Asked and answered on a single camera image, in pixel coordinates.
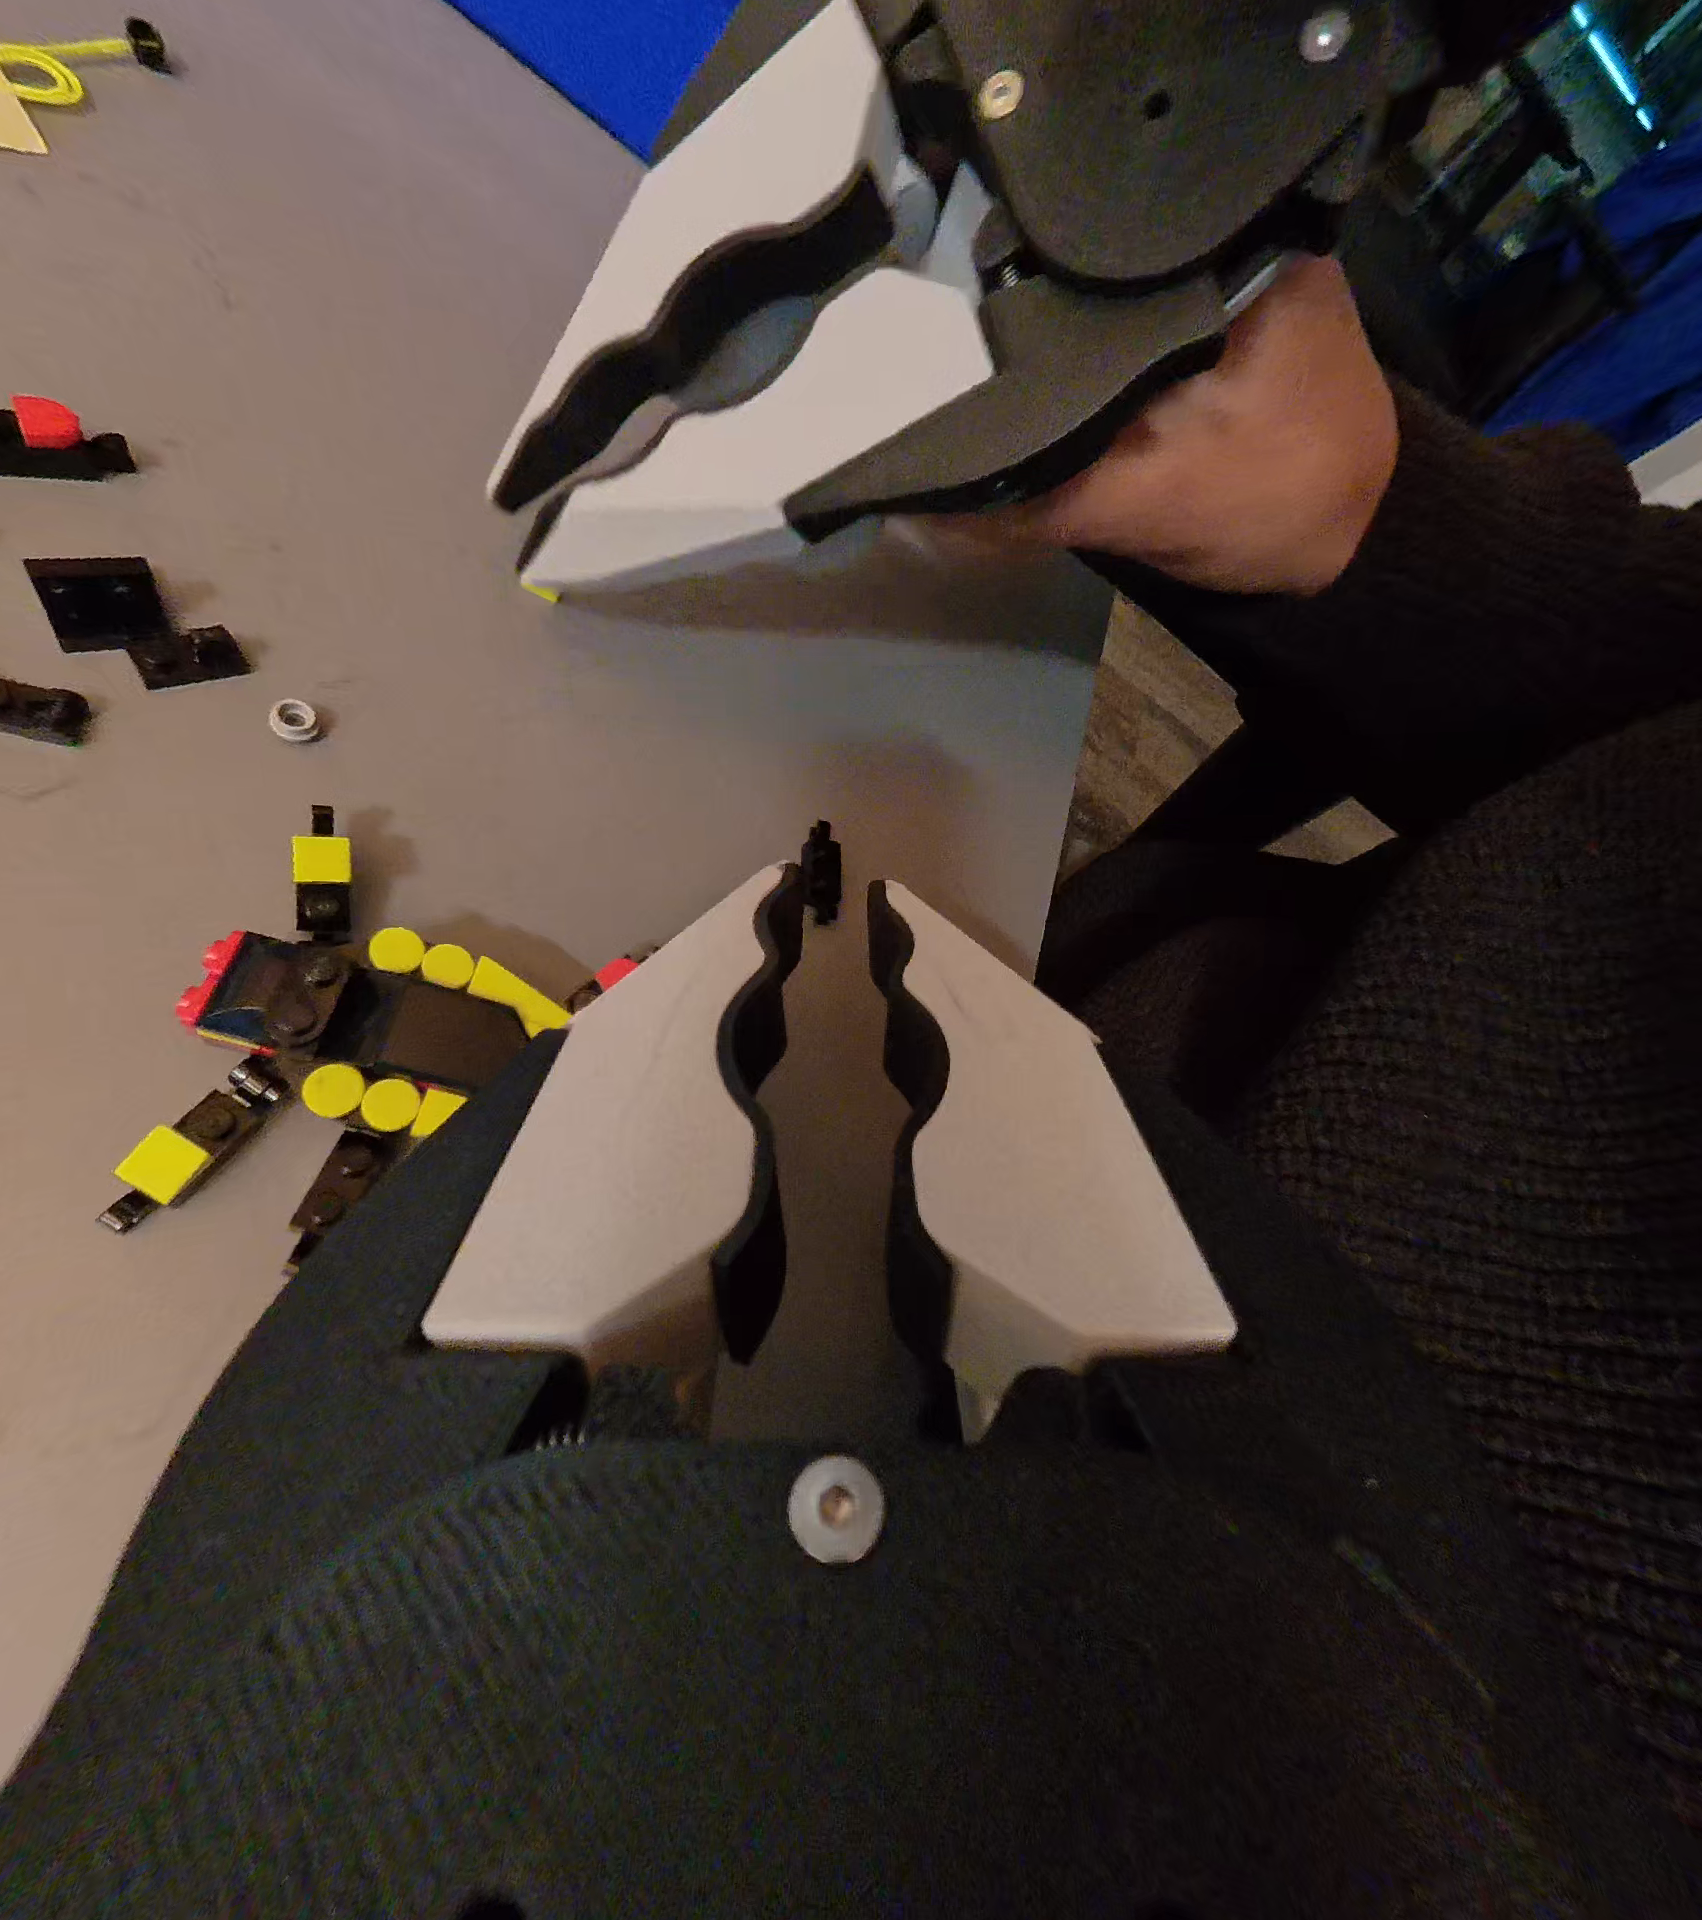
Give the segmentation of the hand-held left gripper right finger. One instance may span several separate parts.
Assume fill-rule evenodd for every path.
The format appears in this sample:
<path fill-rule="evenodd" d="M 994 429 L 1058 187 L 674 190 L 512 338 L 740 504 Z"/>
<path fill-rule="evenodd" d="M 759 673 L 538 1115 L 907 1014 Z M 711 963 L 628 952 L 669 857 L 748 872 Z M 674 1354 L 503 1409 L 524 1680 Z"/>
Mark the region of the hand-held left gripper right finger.
<path fill-rule="evenodd" d="M 886 1304 L 933 1428 L 985 1437 L 1031 1374 L 1230 1350 L 1234 1310 L 1091 1027 L 895 877 L 866 926 L 907 1104 Z"/>

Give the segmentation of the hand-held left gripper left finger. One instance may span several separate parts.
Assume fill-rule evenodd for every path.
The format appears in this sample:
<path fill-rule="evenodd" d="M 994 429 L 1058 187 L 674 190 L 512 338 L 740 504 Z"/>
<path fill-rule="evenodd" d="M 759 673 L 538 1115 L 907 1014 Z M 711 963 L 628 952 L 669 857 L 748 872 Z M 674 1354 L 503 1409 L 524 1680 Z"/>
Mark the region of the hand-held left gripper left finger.
<path fill-rule="evenodd" d="M 764 1084 L 788 1045 L 806 882 L 752 874 L 565 1029 L 423 1318 L 446 1350 L 651 1370 L 713 1411 L 784 1293 Z"/>

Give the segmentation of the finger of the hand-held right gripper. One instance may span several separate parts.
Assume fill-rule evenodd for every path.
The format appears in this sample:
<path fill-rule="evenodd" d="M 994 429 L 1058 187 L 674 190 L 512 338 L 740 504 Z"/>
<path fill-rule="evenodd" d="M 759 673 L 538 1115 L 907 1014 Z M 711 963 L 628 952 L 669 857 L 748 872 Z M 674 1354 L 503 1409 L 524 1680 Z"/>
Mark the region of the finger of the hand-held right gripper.
<path fill-rule="evenodd" d="M 826 4 L 640 181 L 489 479 L 518 514 L 574 482 L 663 399 L 764 377 L 745 329 L 792 321 L 931 246 L 911 153 L 858 4 Z"/>
<path fill-rule="evenodd" d="M 606 476 L 565 487 L 518 577 L 567 598 L 777 563 L 806 540 L 788 504 L 994 372 L 976 299 L 898 268 L 826 304 L 752 396 L 680 411 Z"/>

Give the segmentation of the black yellow red lego model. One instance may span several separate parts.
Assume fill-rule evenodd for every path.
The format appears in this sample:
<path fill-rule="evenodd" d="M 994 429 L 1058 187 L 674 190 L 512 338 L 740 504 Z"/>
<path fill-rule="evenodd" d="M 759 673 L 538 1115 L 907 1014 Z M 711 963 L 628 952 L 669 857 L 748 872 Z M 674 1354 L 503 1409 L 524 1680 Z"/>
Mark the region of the black yellow red lego model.
<path fill-rule="evenodd" d="M 239 1060 L 119 1162 L 98 1226 L 128 1235 L 182 1206 L 293 1104 L 335 1140 L 290 1215 L 298 1265 L 531 1041 L 561 1031 L 651 955 L 624 953 L 556 999 L 501 961 L 405 924 L 357 934 L 353 839 L 328 803 L 290 842 L 296 934 L 212 941 L 174 1018 Z"/>

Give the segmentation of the pile of lego pieces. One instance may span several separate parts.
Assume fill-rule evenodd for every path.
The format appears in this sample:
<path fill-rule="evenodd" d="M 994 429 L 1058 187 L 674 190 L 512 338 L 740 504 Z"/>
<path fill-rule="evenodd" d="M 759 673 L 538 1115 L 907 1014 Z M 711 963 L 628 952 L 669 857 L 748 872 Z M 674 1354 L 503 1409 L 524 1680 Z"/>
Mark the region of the pile of lego pieces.
<path fill-rule="evenodd" d="M 101 483 L 137 474 L 123 435 L 90 434 L 71 408 L 44 396 L 0 405 L 0 478 Z M 184 627 L 143 558 L 35 558 L 27 580 L 67 656 L 127 658 L 150 692 L 250 673 L 243 643 L 225 627 Z M 84 694 L 0 673 L 0 734 L 79 747 L 95 724 Z"/>

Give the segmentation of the person's right forearm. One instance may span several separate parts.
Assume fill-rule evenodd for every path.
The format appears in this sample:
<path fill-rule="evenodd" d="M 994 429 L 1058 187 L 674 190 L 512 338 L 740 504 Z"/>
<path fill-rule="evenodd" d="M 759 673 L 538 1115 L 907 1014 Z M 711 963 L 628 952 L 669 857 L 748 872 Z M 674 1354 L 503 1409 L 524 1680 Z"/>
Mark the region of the person's right forearm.
<path fill-rule="evenodd" d="M 1268 848 L 1340 803 L 1424 836 L 1612 735 L 1702 735 L 1702 500 L 1644 500 L 1585 425 L 1487 435 L 1401 382 L 1398 455 L 1314 594 L 1094 571 L 1228 685 L 1238 725 L 1139 838 Z"/>

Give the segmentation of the person's right hand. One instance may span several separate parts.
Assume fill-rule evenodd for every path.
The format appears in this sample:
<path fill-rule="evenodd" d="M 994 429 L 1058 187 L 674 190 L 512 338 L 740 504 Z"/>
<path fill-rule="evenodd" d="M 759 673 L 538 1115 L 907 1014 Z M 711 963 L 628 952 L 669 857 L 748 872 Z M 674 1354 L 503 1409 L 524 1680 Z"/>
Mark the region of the person's right hand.
<path fill-rule="evenodd" d="M 1310 598 L 1356 558 L 1393 483 L 1393 385 L 1343 264 L 1303 256 L 1073 479 L 929 520 L 954 549 L 1068 549 L 1179 584 Z"/>

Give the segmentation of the blue plastic bin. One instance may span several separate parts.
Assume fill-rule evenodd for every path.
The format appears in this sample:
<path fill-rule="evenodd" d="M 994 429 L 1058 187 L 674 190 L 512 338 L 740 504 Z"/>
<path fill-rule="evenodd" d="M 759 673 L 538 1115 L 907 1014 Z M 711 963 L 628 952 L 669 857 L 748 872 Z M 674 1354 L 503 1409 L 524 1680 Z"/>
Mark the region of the blue plastic bin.
<path fill-rule="evenodd" d="M 638 159 L 739 12 L 737 2 L 452 2 Z"/>

